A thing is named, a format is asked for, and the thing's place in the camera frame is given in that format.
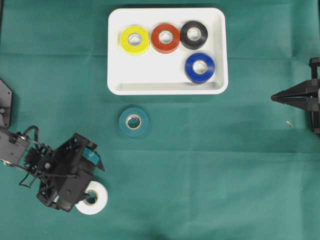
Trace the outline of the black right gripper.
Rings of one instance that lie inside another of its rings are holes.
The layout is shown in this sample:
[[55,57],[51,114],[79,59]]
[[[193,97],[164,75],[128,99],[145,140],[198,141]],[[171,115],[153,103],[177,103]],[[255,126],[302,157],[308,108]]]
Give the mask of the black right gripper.
[[293,87],[282,90],[272,95],[271,100],[311,112],[312,131],[317,136],[320,136],[320,78],[318,77],[320,58],[311,58],[309,67],[311,69],[311,80],[303,81]]

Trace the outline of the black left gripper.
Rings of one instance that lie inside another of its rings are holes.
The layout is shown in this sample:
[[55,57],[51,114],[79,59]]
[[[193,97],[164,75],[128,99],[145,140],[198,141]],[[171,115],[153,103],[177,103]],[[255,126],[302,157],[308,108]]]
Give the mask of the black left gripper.
[[75,204],[98,201],[94,171],[105,171],[97,145],[75,133],[56,149],[35,146],[19,167],[39,180],[36,198],[46,207],[69,212]]

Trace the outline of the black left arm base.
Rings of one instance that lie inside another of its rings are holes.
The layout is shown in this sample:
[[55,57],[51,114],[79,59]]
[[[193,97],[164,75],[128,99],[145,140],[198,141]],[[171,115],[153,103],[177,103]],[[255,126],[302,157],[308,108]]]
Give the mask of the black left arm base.
[[0,80],[0,127],[8,129],[11,124],[12,91]]

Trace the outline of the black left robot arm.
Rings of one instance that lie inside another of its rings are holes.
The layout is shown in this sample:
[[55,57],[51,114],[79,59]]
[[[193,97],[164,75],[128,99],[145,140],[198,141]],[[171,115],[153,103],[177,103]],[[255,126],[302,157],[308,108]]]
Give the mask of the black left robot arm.
[[0,130],[0,160],[39,180],[36,197],[49,208],[95,215],[108,202],[108,191],[94,181],[94,171],[104,171],[97,145],[75,133],[56,149],[38,142],[39,129],[30,126],[24,133]]

